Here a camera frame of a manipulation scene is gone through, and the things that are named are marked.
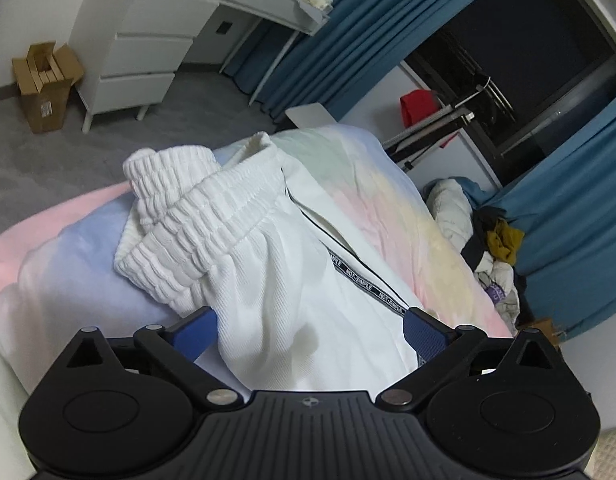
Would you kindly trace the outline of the white sweatpants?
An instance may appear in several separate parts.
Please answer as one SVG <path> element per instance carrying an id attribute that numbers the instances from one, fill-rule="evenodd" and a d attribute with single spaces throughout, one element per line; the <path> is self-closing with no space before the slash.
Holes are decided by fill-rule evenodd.
<path id="1" fill-rule="evenodd" d="M 265 133 L 228 161 L 143 148 L 114 265 L 180 315 L 211 307 L 227 368 L 250 390 L 378 393 L 413 372 L 417 298 L 305 166 Z"/>

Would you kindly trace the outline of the pastel tie-dye duvet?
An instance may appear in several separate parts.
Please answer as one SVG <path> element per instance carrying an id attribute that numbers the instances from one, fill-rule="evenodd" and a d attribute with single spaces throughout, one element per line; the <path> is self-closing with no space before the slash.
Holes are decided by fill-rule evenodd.
<path id="1" fill-rule="evenodd" d="M 417 365 L 410 308 L 508 335 L 363 130 L 143 148 L 122 170 L 130 192 L 34 250 L 0 292 L 0 399 L 25 399 L 80 327 L 128 336 L 202 307 L 219 318 L 203 364 L 246 389 L 381 391 Z"/>

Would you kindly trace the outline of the grey white clothes pile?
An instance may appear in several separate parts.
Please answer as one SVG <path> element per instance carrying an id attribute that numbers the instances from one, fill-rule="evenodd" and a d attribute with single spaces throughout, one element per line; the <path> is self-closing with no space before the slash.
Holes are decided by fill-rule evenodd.
<path id="1" fill-rule="evenodd" d="M 489 252 L 485 252 L 475 270 L 475 278 L 490 297 L 507 328 L 516 333 L 520 300 L 514 284 L 513 266 L 495 260 Z"/>

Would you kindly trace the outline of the right blue curtain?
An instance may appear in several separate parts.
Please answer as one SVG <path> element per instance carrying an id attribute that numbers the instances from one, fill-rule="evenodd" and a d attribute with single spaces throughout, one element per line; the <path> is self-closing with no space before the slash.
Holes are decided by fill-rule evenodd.
<path id="1" fill-rule="evenodd" d="M 516 270 L 532 314 L 572 339 L 616 313 L 616 98 L 505 188 L 455 181 L 472 209 L 524 232 Z"/>

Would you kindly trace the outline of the mustard yellow garment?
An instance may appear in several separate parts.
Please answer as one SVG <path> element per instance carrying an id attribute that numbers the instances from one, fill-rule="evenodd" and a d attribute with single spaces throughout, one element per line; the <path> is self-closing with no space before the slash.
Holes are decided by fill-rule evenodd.
<path id="1" fill-rule="evenodd" d="M 504 219 L 496 220 L 494 228 L 486 232 L 486 242 L 495 260 L 515 266 L 517 254 L 524 241 L 524 231 L 510 226 Z"/>

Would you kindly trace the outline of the white puffy jacket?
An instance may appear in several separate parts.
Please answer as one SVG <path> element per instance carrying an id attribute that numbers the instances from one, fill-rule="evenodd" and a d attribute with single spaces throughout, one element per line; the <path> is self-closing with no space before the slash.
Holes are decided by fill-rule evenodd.
<path id="1" fill-rule="evenodd" d="M 472 206 L 454 179 L 438 181 L 428 194 L 426 205 L 446 240 L 461 252 L 474 235 Z"/>

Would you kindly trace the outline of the folding drying rack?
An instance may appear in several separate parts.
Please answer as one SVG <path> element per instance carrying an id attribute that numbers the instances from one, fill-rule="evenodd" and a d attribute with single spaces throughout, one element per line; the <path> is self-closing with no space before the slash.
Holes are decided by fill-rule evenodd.
<path id="1" fill-rule="evenodd" d="M 383 149 L 388 157 L 404 171 L 414 167 L 424 155 L 427 155 L 439 143 L 453 140 L 457 133 L 463 130 L 476 118 L 474 107 L 479 98 L 486 99 L 494 110 L 504 117 L 514 120 L 514 109 L 503 92 L 488 76 L 484 84 L 477 84 L 476 89 L 468 96 L 460 98 L 442 107 L 416 122 L 413 126 L 393 136 L 383 143 Z"/>

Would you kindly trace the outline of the red cloth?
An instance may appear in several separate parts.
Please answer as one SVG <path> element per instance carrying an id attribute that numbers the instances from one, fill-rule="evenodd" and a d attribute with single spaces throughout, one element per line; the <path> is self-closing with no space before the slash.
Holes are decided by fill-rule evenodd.
<path id="1" fill-rule="evenodd" d="M 410 128 L 423 119 L 437 113 L 441 105 L 434 92 L 425 89 L 413 90 L 400 98 L 400 112 L 405 128 Z"/>

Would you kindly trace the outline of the dark window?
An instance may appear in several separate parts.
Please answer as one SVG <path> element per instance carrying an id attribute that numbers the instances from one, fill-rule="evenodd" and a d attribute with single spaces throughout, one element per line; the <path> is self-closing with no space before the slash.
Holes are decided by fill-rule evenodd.
<path id="1" fill-rule="evenodd" d="M 405 60 L 502 184 L 542 162 L 616 98 L 616 43 L 584 0 L 475 0 Z"/>

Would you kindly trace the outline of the white stool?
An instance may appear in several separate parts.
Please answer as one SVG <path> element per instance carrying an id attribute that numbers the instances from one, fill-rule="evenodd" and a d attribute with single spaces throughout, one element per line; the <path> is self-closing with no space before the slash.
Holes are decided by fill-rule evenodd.
<path id="1" fill-rule="evenodd" d="M 337 120 L 320 103 L 287 108 L 285 116 L 297 129 L 320 128 L 337 123 Z"/>

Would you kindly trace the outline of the left blue curtain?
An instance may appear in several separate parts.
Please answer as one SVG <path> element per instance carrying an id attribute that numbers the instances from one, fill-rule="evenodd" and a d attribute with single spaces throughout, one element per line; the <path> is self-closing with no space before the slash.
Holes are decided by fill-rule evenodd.
<path id="1" fill-rule="evenodd" d="M 290 47 L 289 30 L 261 23 L 225 72 L 273 119 L 310 103 L 322 104 L 340 119 L 473 1 L 334 0 L 327 23 Z"/>

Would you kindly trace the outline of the cardboard box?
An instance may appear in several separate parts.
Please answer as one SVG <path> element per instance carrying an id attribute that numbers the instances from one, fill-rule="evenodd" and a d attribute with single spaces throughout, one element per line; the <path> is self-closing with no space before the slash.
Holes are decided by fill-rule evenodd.
<path id="1" fill-rule="evenodd" d="M 20 104 L 32 133 L 61 129 L 70 89 L 81 81 L 84 68 L 68 44 L 32 44 L 24 58 L 12 58 Z"/>

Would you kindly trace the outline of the white vanity desk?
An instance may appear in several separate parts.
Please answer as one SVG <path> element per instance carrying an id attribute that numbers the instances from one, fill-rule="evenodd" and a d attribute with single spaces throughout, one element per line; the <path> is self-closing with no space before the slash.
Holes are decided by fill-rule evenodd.
<path id="1" fill-rule="evenodd" d="M 283 25 L 294 36 L 313 36 L 329 19 L 329 10 L 309 0 L 82 0 L 69 39 L 86 71 L 78 84 L 86 109 L 82 130 L 115 110 L 134 108 L 143 119 L 163 102 L 220 6 Z"/>

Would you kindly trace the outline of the brown paper bag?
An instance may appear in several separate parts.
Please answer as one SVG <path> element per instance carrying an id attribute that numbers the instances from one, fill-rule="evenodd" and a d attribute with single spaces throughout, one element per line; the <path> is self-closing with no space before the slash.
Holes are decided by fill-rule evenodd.
<path id="1" fill-rule="evenodd" d="M 538 318 L 537 320 L 520 324 L 517 330 L 528 330 L 528 328 L 539 330 L 555 348 L 558 348 L 562 342 L 562 335 L 564 335 L 564 332 L 558 330 L 551 318 Z"/>

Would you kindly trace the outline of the blue curtain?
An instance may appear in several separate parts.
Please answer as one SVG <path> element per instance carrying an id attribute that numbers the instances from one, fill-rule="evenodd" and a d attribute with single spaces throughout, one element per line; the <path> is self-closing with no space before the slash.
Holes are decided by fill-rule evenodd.
<path id="1" fill-rule="evenodd" d="M 616 98 L 505 188 L 455 181 L 472 209 L 524 232 L 516 270 L 532 314 L 572 339 L 616 313 Z"/>
<path id="2" fill-rule="evenodd" d="M 273 119 L 310 103 L 322 104 L 340 119 L 473 1 L 334 0 L 327 23 L 290 47 L 289 30 L 261 23 L 225 72 Z"/>

